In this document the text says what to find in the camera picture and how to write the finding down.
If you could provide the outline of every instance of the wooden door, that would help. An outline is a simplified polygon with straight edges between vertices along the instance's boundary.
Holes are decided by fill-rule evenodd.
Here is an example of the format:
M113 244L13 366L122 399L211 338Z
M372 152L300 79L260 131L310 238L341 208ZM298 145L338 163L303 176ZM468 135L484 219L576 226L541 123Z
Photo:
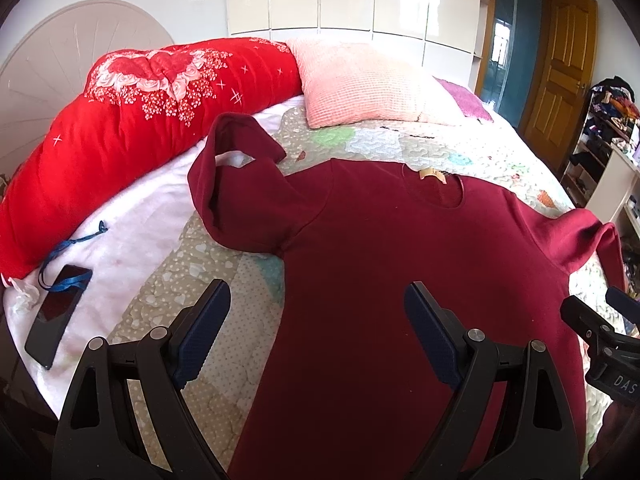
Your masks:
M591 87L597 38L595 0L552 0L548 49L525 139L552 170L559 171L575 142Z

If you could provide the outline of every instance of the white star print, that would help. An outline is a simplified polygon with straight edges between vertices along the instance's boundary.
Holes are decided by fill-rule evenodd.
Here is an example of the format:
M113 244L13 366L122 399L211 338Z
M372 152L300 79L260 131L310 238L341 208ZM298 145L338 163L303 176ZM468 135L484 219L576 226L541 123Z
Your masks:
M233 89L231 89L231 91L234 94L231 96L231 99L229 99L229 100L233 101L235 105L237 105L238 103L242 104L242 96L238 92L233 90Z

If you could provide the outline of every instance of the smartphone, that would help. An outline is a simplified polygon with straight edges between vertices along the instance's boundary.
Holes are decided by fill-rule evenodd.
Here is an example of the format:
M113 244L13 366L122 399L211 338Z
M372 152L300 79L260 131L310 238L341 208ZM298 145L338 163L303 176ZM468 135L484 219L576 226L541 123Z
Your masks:
M54 285L67 278L75 278L88 274L91 279L92 272L84 267L66 265L56 277ZM36 319L33 321L24 349L31 357L44 366L47 370L53 365L58 345L65 333L69 319L82 297L84 289L76 286L69 287L59 292L49 291L45 297Z

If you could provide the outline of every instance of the phone strap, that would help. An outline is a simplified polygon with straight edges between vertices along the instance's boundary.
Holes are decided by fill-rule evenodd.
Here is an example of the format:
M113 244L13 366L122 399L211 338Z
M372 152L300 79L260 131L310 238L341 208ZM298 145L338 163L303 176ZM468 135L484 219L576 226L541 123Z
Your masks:
M41 288L43 288L44 290L48 290L49 292L61 292L62 290L67 290L72 286L85 290L87 284L89 283L89 279L91 278L91 275L92 275L91 272L85 272L84 274L80 274L79 276L73 276L72 278L65 278L64 280L61 280L59 283L55 283L53 285L47 285L44 282L44 271L47 268L47 266L51 263L51 261L57 258L58 255L69 246L80 243L80 242L85 242L87 240L91 240L91 238L95 238L98 235L101 235L102 233L107 232L108 230L109 228L104 223L104 221L100 220L100 223L98 224L98 231L96 233L83 236L82 238L75 238L75 239L69 238L69 240L64 240L60 242L58 245L56 245L54 249L49 253L49 256L45 258L42 265L40 266L40 272L38 273L38 284L41 286Z

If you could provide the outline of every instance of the metal screw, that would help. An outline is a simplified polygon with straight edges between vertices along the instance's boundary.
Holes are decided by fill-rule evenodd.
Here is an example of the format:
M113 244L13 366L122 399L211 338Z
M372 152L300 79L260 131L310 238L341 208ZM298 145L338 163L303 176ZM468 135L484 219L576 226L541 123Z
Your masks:
M542 354L542 352L546 350L546 345L542 341L540 341L540 339L534 339L531 342L531 348L533 348L536 352L540 352Z
M466 333L471 341L481 342L484 341L484 332L479 328L472 328Z
M101 346L102 346L101 337L94 337L93 339L91 339L91 341L89 341L89 350L97 350Z
M164 326L156 326L149 333L149 335L151 336L151 339L162 339L164 336L166 336L166 334L167 334L167 331Z

